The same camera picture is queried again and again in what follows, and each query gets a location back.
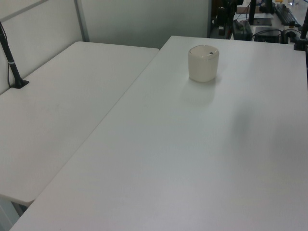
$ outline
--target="table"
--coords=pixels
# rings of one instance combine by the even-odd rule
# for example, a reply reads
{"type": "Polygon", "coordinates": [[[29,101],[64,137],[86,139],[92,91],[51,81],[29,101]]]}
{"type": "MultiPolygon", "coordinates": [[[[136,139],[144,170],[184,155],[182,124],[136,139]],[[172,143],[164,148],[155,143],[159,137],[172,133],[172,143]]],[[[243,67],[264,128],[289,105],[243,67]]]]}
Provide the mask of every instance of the table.
{"type": "Polygon", "coordinates": [[[77,42],[0,96],[0,196],[30,205],[158,49],[77,42]]]}
{"type": "Polygon", "coordinates": [[[304,52],[172,36],[12,231],[306,231],[307,117],[304,52]]]}

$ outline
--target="black box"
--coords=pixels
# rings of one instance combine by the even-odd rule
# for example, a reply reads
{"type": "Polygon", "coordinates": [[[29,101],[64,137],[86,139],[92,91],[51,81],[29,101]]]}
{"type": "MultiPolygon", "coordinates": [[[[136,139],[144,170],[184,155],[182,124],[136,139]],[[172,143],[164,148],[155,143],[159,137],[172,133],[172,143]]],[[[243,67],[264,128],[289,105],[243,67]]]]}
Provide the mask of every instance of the black box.
{"type": "Polygon", "coordinates": [[[280,31],[274,27],[257,27],[255,42],[279,43],[280,31]]]}
{"type": "Polygon", "coordinates": [[[234,40],[251,41],[252,32],[248,21],[233,22],[232,33],[234,40]]]}

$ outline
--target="keyboard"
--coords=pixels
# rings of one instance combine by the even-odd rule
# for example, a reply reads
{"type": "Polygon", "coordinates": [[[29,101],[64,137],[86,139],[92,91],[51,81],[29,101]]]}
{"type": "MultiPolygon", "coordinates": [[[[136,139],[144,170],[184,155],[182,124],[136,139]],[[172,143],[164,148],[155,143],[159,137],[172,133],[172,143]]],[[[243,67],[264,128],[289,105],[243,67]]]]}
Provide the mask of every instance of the keyboard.
{"type": "Polygon", "coordinates": [[[290,9],[287,8],[284,4],[276,4],[275,10],[283,25],[289,26],[290,22],[294,21],[296,27],[300,26],[298,20],[294,17],[290,9]]]}

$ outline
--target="white cup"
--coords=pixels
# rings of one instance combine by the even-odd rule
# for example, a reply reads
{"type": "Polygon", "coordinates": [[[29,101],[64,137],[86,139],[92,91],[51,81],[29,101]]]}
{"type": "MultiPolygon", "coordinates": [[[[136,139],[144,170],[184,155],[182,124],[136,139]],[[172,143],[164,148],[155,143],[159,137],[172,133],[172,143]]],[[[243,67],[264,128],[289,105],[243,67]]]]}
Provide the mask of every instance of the white cup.
{"type": "Polygon", "coordinates": [[[189,78],[197,82],[207,82],[217,75],[219,50],[212,46],[199,45],[188,52],[189,78]]]}

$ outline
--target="cable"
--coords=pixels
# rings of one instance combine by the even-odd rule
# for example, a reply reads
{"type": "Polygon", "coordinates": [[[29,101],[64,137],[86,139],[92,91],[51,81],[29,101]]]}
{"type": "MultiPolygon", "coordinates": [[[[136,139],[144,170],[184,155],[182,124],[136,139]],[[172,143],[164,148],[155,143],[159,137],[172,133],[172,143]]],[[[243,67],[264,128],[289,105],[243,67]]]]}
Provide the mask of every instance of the cable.
{"type": "Polygon", "coordinates": [[[250,3],[248,4],[248,6],[246,6],[246,8],[244,9],[244,11],[243,12],[245,12],[246,11],[246,13],[248,13],[248,7],[249,7],[249,5],[250,5],[250,3]]]}
{"type": "Polygon", "coordinates": [[[245,19],[246,22],[247,22],[247,14],[248,14],[248,9],[246,11],[246,19],[245,19]]]}
{"type": "Polygon", "coordinates": [[[0,22],[0,27],[1,27],[1,30],[4,32],[6,42],[8,42],[8,37],[6,36],[5,30],[4,30],[1,22],[0,22]]]}
{"type": "Polygon", "coordinates": [[[287,30],[284,30],[284,31],[288,31],[288,30],[296,31],[297,33],[299,33],[299,35],[301,35],[301,32],[300,32],[300,31],[294,30],[294,29],[287,29],[287,30]]]}
{"type": "Polygon", "coordinates": [[[10,65],[8,64],[8,85],[9,85],[9,88],[11,88],[11,85],[10,85],[10,65]]]}
{"type": "MultiPolygon", "coordinates": [[[[8,37],[6,36],[5,30],[4,30],[1,22],[0,22],[0,27],[1,27],[1,30],[3,31],[3,33],[4,33],[6,43],[8,43],[8,37]]],[[[10,85],[10,65],[9,64],[8,64],[8,85],[9,85],[9,88],[11,88],[11,85],[10,85]]]]}
{"type": "Polygon", "coordinates": [[[263,33],[266,33],[266,32],[270,32],[270,31],[280,31],[280,35],[283,32],[283,31],[281,31],[279,29],[262,30],[262,31],[259,31],[259,32],[255,33],[252,37],[254,38],[256,35],[260,35],[260,34],[263,34],[263,33]]]}

